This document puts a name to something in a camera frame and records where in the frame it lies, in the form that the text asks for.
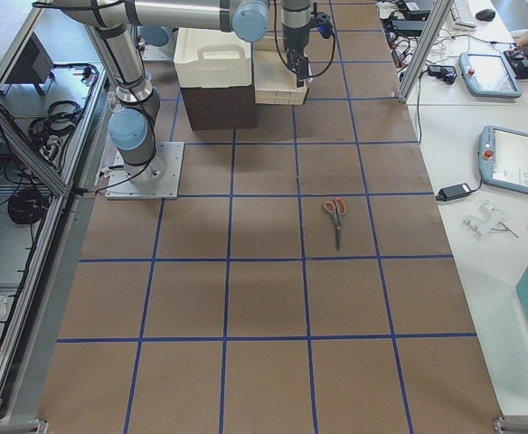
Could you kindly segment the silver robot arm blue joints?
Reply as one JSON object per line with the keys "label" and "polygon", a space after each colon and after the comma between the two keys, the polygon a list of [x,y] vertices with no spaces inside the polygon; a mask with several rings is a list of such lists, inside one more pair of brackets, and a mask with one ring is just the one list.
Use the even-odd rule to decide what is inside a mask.
{"label": "silver robot arm blue joints", "polygon": [[108,122],[108,135],[124,162],[141,175],[156,156],[155,125],[159,94],[146,76],[132,30],[143,25],[235,33],[245,42],[260,40],[272,24],[287,62],[287,49],[305,49],[312,29],[328,27],[311,1],[50,1],[35,8],[55,9],[84,24],[115,86],[121,109]]}

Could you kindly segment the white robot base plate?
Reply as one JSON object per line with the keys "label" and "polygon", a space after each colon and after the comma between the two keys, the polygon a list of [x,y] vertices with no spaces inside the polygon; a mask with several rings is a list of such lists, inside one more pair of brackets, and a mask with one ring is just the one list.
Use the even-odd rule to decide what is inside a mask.
{"label": "white robot base plate", "polygon": [[105,190],[109,200],[176,199],[179,192],[184,159],[184,142],[160,142],[150,166],[134,179],[135,167],[120,168],[110,174],[110,188]]}

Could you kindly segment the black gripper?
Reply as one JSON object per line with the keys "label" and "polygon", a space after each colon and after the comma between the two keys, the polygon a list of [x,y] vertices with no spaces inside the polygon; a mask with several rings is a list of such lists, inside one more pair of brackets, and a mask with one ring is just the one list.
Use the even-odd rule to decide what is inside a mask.
{"label": "black gripper", "polygon": [[297,88],[303,87],[303,81],[300,78],[309,77],[308,58],[303,49],[287,49],[288,67],[297,77]]}

